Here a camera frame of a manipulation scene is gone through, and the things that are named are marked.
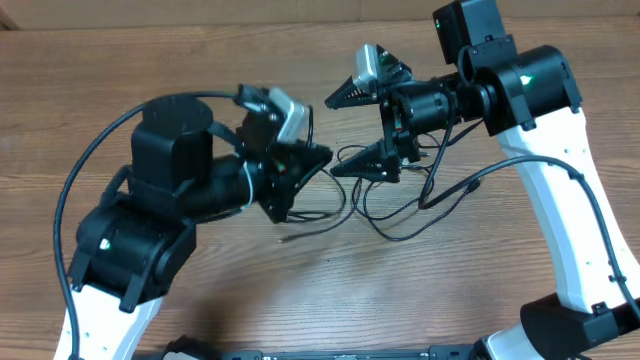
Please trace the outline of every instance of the robotic arm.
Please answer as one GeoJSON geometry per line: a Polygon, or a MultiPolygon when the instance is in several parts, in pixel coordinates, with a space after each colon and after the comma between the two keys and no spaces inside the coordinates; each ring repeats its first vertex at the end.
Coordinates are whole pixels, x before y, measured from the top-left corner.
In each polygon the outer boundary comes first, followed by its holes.
{"type": "MultiPolygon", "coordinates": [[[[447,129],[437,168],[451,128],[482,119],[507,156],[523,160],[515,166],[551,252],[556,294],[523,306],[520,324],[479,341],[469,358],[567,359],[637,329],[640,266],[591,158],[569,63],[550,46],[518,54],[492,0],[455,1],[433,18],[445,60],[458,72],[421,82],[384,48],[361,48],[355,74],[326,104],[379,104],[384,138],[331,172],[398,182],[403,161],[420,160],[418,135],[447,129]],[[579,182],[557,164],[528,161],[536,156],[569,164],[590,185],[610,243],[579,182]]],[[[438,200],[427,202],[423,191],[421,208],[438,200]]]]}
{"type": "MultiPolygon", "coordinates": [[[[233,216],[253,202],[274,223],[333,158],[312,143],[312,109],[284,91],[240,86],[248,110],[234,133],[196,96],[146,103],[131,137],[133,162],[82,221],[69,269],[82,339],[80,358],[130,359],[174,276],[196,247],[196,225],[233,216]],[[306,141],[298,140],[309,128],[306,141]],[[213,158],[213,137],[235,154],[213,158]],[[127,182],[128,192],[120,192],[127,182]]],[[[72,349],[67,312],[55,359],[72,349]]]]}
{"type": "MultiPolygon", "coordinates": [[[[398,182],[405,159],[420,160],[419,135],[446,129],[446,147],[456,124],[482,119],[510,159],[459,185],[516,166],[550,249],[556,293],[524,305],[519,324],[475,345],[383,353],[242,352],[223,360],[567,359],[640,327],[640,266],[591,158],[582,98],[567,60],[550,46],[519,54],[493,0],[457,0],[437,10],[434,23],[445,60],[458,71],[419,81],[384,48],[365,45],[356,55],[355,74],[326,104],[379,105],[384,138],[331,172],[398,182]]],[[[69,274],[82,358],[131,358],[195,249],[196,224],[232,216],[256,201],[273,222],[284,221],[299,189],[331,161],[328,148],[311,138],[297,140],[312,119],[310,108],[277,89],[241,87],[234,99],[249,111],[235,133],[214,122],[194,96],[163,97],[144,107],[132,136],[132,165],[116,175],[77,233],[69,274]],[[213,159],[213,136],[231,143],[236,154],[213,159]],[[124,181],[128,193],[118,191],[124,181]]],[[[428,192],[422,195],[421,208],[447,196],[428,201],[428,192]]],[[[57,360],[71,352],[70,324],[67,313],[57,360]]],[[[174,350],[166,355],[189,353],[183,346],[174,350]]]]}

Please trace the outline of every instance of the green led light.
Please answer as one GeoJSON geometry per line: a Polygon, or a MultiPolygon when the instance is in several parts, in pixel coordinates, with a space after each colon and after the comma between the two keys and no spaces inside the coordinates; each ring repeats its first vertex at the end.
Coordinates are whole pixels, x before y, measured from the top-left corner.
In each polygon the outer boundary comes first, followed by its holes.
{"type": "Polygon", "coordinates": [[[522,85],[524,85],[524,86],[529,85],[532,80],[533,80],[532,76],[528,76],[528,75],[520,76],[520,81],[522,81],[522,85]]]}
{"type": "Polygon", "coordinates": [[[111,247],[111,241],[109,241],[106,238],[102,239],[102,241],[100,241],[100,246],[99,247],[100,247],[100,250],[107,251],[111,247]]]}

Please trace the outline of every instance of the wooden table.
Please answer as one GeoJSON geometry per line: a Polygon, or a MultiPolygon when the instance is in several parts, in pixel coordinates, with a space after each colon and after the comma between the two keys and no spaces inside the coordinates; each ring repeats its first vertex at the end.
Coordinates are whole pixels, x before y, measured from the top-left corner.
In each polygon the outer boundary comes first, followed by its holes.
{"type": "MultiPolygon", "coordinates": [[[[505,23],[520,50],[551,43],[570,59],[600,176],[640,254],[640,19],[505,23]]],[[[454,70],[444,66],[428,21],[0,33],[0,358],[50,359],[56,348],[64,305],[52,215],[71,166],[102,128],[154,96],[246,82],[277,84],[314,104],[319,143],[369,144],[381,136],[377,109],[322,106],[365,42],[382,44],[420,78],[454,70]]],[[[241,122],[239,109],[212,104],[219,121],[241,122]]],[[[63,223],[67,263],[79,221],[131,160],[134,123],[106,141],[78,178],[63,223]]],[[[496,140],[476,130],[447,152],[436,193],[503,158],[496,140]]],[[[404,174],[401,184],[372,193],[371,207],[388,213],[415,197],[423,181],[404,174]]],[[[330,180],[318,176],[296,206],[333,209],[338,199],[330,180]]],[[[390,231],[407,234],[432,216],[416,214],[390,231]]],[[[355,217],[323,236],[278,243],[316,228],[273,225],[257,206],[201,226],[198,249],[140,348],[163,347],[182,334],[221,349],[266,351],[469,343],[511,326],[522,304],[554,291],[545,241],[513,170],[492,175],[411,241],[385,242],[355,217]]],[[[635,359],[639,334],[589,355],[635,359]]]]}

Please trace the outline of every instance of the wire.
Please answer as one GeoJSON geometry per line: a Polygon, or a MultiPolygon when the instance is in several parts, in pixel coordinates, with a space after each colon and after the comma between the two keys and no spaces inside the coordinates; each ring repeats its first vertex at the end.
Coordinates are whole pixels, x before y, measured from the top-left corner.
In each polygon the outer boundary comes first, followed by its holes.
{"type": "MultiPolygon", "coordinates": [[[[176,95],[168,95],[168,96],[193,96],[193,97],[213,97],[213,98],[228,98],[233,99],[236,97],[235,94],[227,93],[227,92],[219,92],[219,91],[198,91],[198,92],[187,92],[176,95]]],[[[61,226],[62,226],[62,215],[64,213],[64,206],[67,202],[67,197],[69,192],[71,191],[71,186],[75,181],[78,173],[87,162],[91,154],[96,150],[96,148],[109,136],[114,130],[116,130],[120,125],[124,124],[126,121],[133,118],[135,115],[140,113],[146,106],[147,103],[140,104],[133,109],[126,112],[116,121],[114,121],[111,125],[109,125],[106,129],[102,131],[98,137],[96,137],[91,144],[84,151],[82,156],[78,159],[76,164],[71,169],[69,176],[67,176],[67,180],[64,183],[62,191],[60,192],[60,197],[58,199],[58,205],[56,207],[56,212],[53,221],[53,252],[56,263],[56,272],[58,275],[58,280],[60,282],[60,287],[62,288],[62,296],[64,297],[65,304],[67,306],[67,311],[69,312],[69,324],[71,326],[71,355],[69,359],[77,360],[80,355],[80,330],[78,325],[78,314],[76,312],[76,308],[73,302],[73,296],[71,294],[71,289],[69,288],[69,281],[67,279],[66,270],[64,268],[64,257],[62,254],[62,241],[61,241],[61,226]]]]}
{"type": "Polygon", "coordinates": [[[629,288],[627,287],[626,278],[622,274],[622,270],[620,269],[620,264],[618,263],[618,260],[616,258],[616,254],[613,249],[613,243],[611,242],[611,237],[609,235],[609,230],[607,229],[607,224],[606,224],[606,221],[604,220],[604,216],[602,215],[602,210],[600,209],[600,205],[598,204],[598,199],[593,193],[593,190],[589,186],[589,183],[585,179],[584,175],[580,173],[578,170],[576,170],[573,166],[567,164],[566,162],[560,159],[556,159],[548,156],[539,156],[539,155],[525,155],[525,156],[504,160],[502,162],[499,162],[497,164],[484,168],[476,172],[475,174],[467,177],[466,179],[460,181],[456,185],[452,186],[450,189],[444,191],[442,194],[437,196],[435,199],[429,201],[429,203],[427,203],[425,207],[431,208],[439,204],[441,201],[445,200],[449,196],[462,190],[465,186],[469,186],[474,181],[477,181],[491,173],[494,173],[498,170],[501,170],[513,165],[530,163],[530,162],[542,162],[542,163],[547,163],[549,165],[556,165],[558,167],[561,167],[562,169],[567,171],[570,179],[576,180],[578,184],[580,184],[580,186],[584,190],[585,195],[587,196],[587,199],[589,200],[589,203],[591,204],[591,208],[593,209],[596,222],[598,223],[600,234],[602,235],[602,240],[604,242],[605,250],[607,252],[607,256],[609,258],[609,262],[613,270],[613,276],[611,277],[611,281],[615,281],[618,283],[618,286],[620,287],[620,291],[622,292],[622,295],[624,296],[625,300],[629,303],[629,306],[631,307],[638,321],[640,321],[640,307],[638,307],[638,305],[636,304],[635,299],[633,298],[633,296],[631,295],[631,292],[629,291],[629,288]]]}
{"type": "Polygon", "coordinates": [[[345,147],[343,147],[342,149],[338,150],[338,153],[336,154],[336,159],[338,159],[338,162],[342,162],[342,157],[340,156],[342,154],[343,151],[347,150],[347,149],[366,149],[367,147],[364,145],[347,145],[345,147]]]}
{"type": "Polygon", "coordinates": [[[247,177],[247,184],[249,184],[249,201],[245,206],[241,208],[242,211],[246,210],[253,204],[253,180],[251,179],[251,174],[249,173],[249,164],[247,161],[244,161],[242,164],[242,168],[244,169],[245,176],[247,177]]]}
{"type": "Polygon", "coordinates": [[[199,224],[206,224],[210,222],[220,221],[220,220],[228,219],[230,217],[234,217],[236,215],[240,215],[244,212],[244,210],[246,210],[244,207],[235,209],[235,210],[229,210],[229,211],[223,212],[222,214],[209,215],[203,218],[195,219],[194,222],[199,225],[199,224]]]}
{"type": "Polygon", "coordinates": [[[347,193],[345,192],[344,188],[342,187],[342,184],[340,184],[340,181],[338,181],[338,179],[336,179],[336,177],[333,176],[333,174],[329,173],[327,170],[320,169],[320,171],[323,172],[324,174],[326,174],[327,176],[329,176],[331,178],[331,180],[333,180],[333,182],[338,186],[338,189],[340,190],[340,193],[342,195],[342,201],[340,203],[340,207],[338,208],[338,210],[336,210],[334,212],[327,212],[327,211],[289,211],[289,216],[298,218],[300,220],[287,219],[287,223],[302,224],[302,223],[325,220],[325,219],[331,218],[333,216],[336,216],[336,215],[342,213],[342,211],[344,210],[345,206],[347,205],[347,193]],[[319,215],[319,216],[317,216],[317,217],[309,217],[307,215],[319,215]]]}
{"type": "Polygon", "coordinates": [[[454,136],[453,139],[449,140],[449,142],[447,143],[447,146],[453,146],[457,144],[460,140],[462,140],[465,136],[469,135],[469,133],[475,130],[482,123],[484,123],[484,119],[462,130],[458,135],[454,136]]]}
{"type": "Polygon", "coordinates": [[[307,146],[311,146],[313,144],[313,107],[309,106],[309,124],[308,133],[307,133],[307,146]]]}
{"type": "MultiPolygon", "coordinates": [[[[362,203],[362,207],[364,209],[364,213],[366,215],[367,220],[369,221],[369,224],[371,224],[371,227],[373,227],[373,229],[380,234],[380,236],[382,236],[383,238],[392,241],[392,242],[401,242],[401,241],[406,241],[406,240],[410,240],[413,239],[414,237],[420,235],[423,231],[427,230],[429,227],[433,226],[434,224],[436,224],[437,222],[439,222],[440,220],[446,218],[447,216],[449,216],[449,214],[451,214],[456,207],[460,204],[460,202],[462,202],[462,200],[469,195],[473,190],[467,189],[465,190],[462,195],[456,200],[455,203],[453,203],[453,205],[444,213],[440,214],[438,217],[436,217],[435,219],[429,221],[428,223],[426,223],[423,227],[421,227],[420,229],[418,229],[417,231],[413,232],[412,234],[406,235],[406,236],[402,236],[402,237],[393,237],[390,235],[387,235],[384,233],[384,231],[382,231],[376,224],[373,217],[369,216],[369,212],[367,209],[367,201],[366,201],[366,194],[369,191],[369,189],[371,188],[371,186],[369,186],[369,188],[367,188],[367,191],[365,192],[365,197],[363,198],[363,203],[362,203]]],[[[419,199],[415,199],[412,202],[410,202],[409,204],[407,204],[405,206],[405,208],[409,207],[411,204],[414,204],[418,201],[419,199]]]]}
{"type": "MultiPolygon", "coordinates": [[[[360,190],[362,190],[362,179],[359,178],[356,181],[356,184],[354,185],[354,191],[355,189],[358,188],[358,199],[360,198],[360,190]]],[[[349,220],[349,218],[353,215],[353,213],[355,212],[356,208],[355,206],[351,207],[351,210],[349,211],[349,213],[347,214],[347,216],[345,216],[342,220],[338,221],[337,223],[331,225],[330,227],[326,228],[326,229],[322,229],[322,230],[316,230],[316,231],[310,231],[307,233],[303,233],[303,234],[296,234],[296,235],[289,235],[287,237],[284,237],[280,240],[281,243],[286,243],[286,242],[291,242],[293,240],[296,239],[300,239],[303,237],[308,237],[308,236],[314,236],[314,235],[320,235],[320,234],[324,234],[326,232],[329,232],[337,227],[339,227],[340,225],[344,224],[347,220],[349,220]]]]}
{"type": "MultiPolygon", "coordinates": [[[[372,182],[372,183],[369,185],[369,187],[367,188],[367,190],[365,190],[365,192],[364,192],[364,196],[363,196],[363,207],[365,207],[365,208],[366,208],[366,206],[367,206],[367,205],[366,205],[366,203],[367,203],[367,198],[368,198],[368,196],[369,196],[369,191],[371,191],[371,189],[372,189],[372,187],[373,187],[373,184],[375,184],[375,183],[373,183],[373,182],[372,182]]],[[[435,187],[435,181],[434,181],[434,182],[432,182],[431,184],[432,184],[432,186],[431,186],[431,189],[429,190],[429,192],[432,192],[432,191],[433,191],[433,189],[434,189],[434,187],[435,187]]],[[[360,208],[358,208],[357,204],[355,204],[355,206],[356,206],[356,211],[358,211],[358,213],[360,213],[360,215],[362,215],[363,217],[365,217],[367,220],[369,220],[369,221],[384,221],[384,220],[389,220],[389,219],[391,219],[392,217],[394,217],[394,216],[396,216],[396,215],[400,214],[401,212],[403,212],[403,211],[405,211],[406,209],[408,209],[411,205],[413,205],[413,204],[417,203],[419,200],[420,200],[420,198],[415,198],[415,199],[413,199],[413,200],[409,201],[408,203],[406,203],[406,204],[405,204],[404,206],[402,206],[400,209],[398,209],[398,210],[396,210],[396,211],[392,212],[392,213],[391,213],[391,214],[389,214],[389,215],[381,216],[381,217],[373,217],[373,216],[369,215],[369,213],[366,211],[366,209],[363,211],[363,210],[360,210],[360,208]]]]}
{"type": "Polygon", "coordinates": [[[424,145],[421,145],[420,143],[418,143],[418,147],[420,149],[440,149],[440,147],[442,146],[440,144],[440,141],[435,136],[433,136],[433,134],[426,133],[426,134],[420,134],[420,135],[426,135],[426,136],[430,137],[431,140],[433,140],[433,142],[436,143],[436,146],[424,146],[424,145]]]}
{"type": "Polygon", "coordinates": [[[444,152],[447,149],[447,144],[449,143],[449,138],[451,137],[451,133],[453,132],[453,119],[449,119],[449,124],[447,125],[447,131],[444,133],[444,139],[442,140],[442,146],[438,151],[438,155],[436,156],[436,160],[433,162],[433,168],[429,172],[429,176],[427,177],[427,181],[424,183],[422,187],[422,192],[420,192],[420,201],[418,202],[418,208],[424,210],[423,203],[429,197],[429,188],[432,186],[432,183],[435,179],[436,172],[438,171],[438,167],[442,162],[442,158],[444,157],[444,152]]]}

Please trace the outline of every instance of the white robotic arm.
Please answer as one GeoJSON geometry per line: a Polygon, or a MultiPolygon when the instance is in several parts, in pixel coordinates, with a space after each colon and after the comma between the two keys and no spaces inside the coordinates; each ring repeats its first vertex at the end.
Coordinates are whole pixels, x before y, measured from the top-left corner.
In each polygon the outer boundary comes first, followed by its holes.
{"type": "MultiPolygon", "coordinates": [[[[514,127],[497,135],[510,157],[543,155],[558,158],[582,174],[594,191],[622,273],[634,298],[640,297],[640,265],[629,250],[607,200],[591,157],[585,116],[570,108],[536,119],[536,128],[514,127]]],[[[516,165],[547,240],[556,276],[560,304],[594,313],[594,306],[613,309],[626,303],[613,276],[593,209],[579,184],[557,166],[545,163],[516,165]]],[[[494,360],[542,359],[518,324],[490,336],[487,348],[494,360]]]]}
{"type": "MultiPolygon", "coordinates": [[[[82,346],[80,358],[86,360],[131,359],[151,320],[162,306],[160,297],[136,306],[132,313],[121,311],[120,298],[90,285],[71,291],[82,346]]],[[[67,360],[71,353],[71,324],[66,313],[54,360],[67,360]]]]}

